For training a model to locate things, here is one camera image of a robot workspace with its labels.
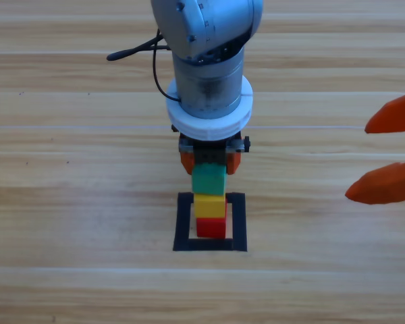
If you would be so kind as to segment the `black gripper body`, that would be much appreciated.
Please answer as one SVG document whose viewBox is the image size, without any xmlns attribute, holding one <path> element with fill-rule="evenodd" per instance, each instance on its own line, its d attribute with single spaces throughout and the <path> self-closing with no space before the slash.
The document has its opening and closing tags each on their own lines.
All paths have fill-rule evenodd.
<svg viewBox="0 0 405 324">
<path fill-rule="evenodd" d="M 226 165 L 228 153 L 242 154 L 250 150 L 250 138 L 242 137 L 241 132 L 223 140 L 203 141 L 184 135 L 174 125 L 171 129 L 180 135 L 179 153 L 194 153 L 195 165 L 203 163 Z"/>
</svg>

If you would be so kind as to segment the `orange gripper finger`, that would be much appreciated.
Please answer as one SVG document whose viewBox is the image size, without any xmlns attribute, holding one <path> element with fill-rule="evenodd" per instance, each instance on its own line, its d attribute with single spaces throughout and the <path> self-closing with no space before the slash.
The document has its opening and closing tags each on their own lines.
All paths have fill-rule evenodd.
<svg viewBox="0 0 405 324">
<path fill-rule="evenodd" d="M 367 134 L 405 132 L 405 95 L 382 106 L 364 130 Z"/>
<path fill-rule="evenodd" d="M 180 159 L 181 163 L 186 170 L 186 172 L 191 175 L 192 171 L 195 166 L 195 158 L 194 158 L 194 153 L 189 153 L 189 152 L 181 152 L 180 153 Z"/>
<path fill-rule="evenodd" d="M 235 174 L 236 170 L 238 169 L 240 162 L 241 162 L 241 153 L 228 153 L 226 155 L 226 172 L 227 175 Z"/>
<path fill-rule="evenodd" d="M 392 163 L 365 173 L 349 187 L 345 196 L 367 205 L 405 201 L 405 163 Z"/>
</svg>

